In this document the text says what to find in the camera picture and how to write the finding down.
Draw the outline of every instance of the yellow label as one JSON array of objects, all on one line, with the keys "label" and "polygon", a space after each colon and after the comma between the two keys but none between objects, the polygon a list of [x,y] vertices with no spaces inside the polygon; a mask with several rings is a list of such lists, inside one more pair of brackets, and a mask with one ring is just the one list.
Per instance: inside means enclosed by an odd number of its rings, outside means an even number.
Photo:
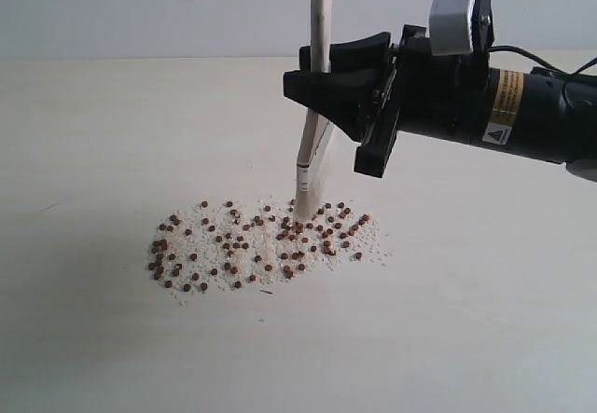
[{"label": "yellow label", "polygon": [[500,70],[495,100],[489,122],[503,126],[514,126],[521,106],[524,89],[524,74],[516,71]]}]

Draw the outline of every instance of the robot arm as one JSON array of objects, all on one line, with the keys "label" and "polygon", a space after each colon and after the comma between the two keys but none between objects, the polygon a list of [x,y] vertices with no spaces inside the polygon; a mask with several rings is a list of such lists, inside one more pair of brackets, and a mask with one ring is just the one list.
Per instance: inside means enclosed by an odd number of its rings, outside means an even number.
[{"label": "robot arm", "polygon": [[[333,44],[330,73],[285,73],[286,98],[333,122],[356,148],[354,171],[382,178],[396,135],[407,131],[556,164],[597,181],[597,76],[568,74],[514,47],[493,46],[491,0],[434,0],[428,29]],[[542,64],[492,68],[514,51]]]}]

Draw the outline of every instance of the white table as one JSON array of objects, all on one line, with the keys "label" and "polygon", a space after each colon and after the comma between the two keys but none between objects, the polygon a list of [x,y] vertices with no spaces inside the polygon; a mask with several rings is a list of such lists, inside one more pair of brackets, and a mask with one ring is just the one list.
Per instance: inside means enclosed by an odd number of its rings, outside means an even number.
[{"label": "white table", "polygon": [[0,411],[594,412],[597,186],[552,165],[403,134],[379,181],[342,138],[326,194],[385,267],[185,307],[150,281],[172,210],[292,196],[295,63],[0,66]]}]

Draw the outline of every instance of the brush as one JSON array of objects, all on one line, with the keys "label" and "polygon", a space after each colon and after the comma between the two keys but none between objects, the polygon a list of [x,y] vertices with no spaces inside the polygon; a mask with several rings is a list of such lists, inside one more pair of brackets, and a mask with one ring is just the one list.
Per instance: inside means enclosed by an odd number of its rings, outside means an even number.
[{"label": "brush", "polygon": [[[311,71],[329,72],[332,0],[311,0]],[[324,117],[307,111],[297,157],[295,217],[309,220],[319,208],[329,171],[326,153],[334,125]]]}]

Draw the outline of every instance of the white wall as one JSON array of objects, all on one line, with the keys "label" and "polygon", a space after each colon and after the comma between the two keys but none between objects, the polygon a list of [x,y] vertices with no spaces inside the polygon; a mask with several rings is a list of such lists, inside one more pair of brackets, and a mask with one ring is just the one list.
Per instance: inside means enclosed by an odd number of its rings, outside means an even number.
[{"label": "white wall", "polygon": [[[594,0],[493,0],[498,43],[594,48]],[[426,24],[431,0],[335,0],[334,40]],[[309,0],[0,0],[0,60],[294,55]]]}]

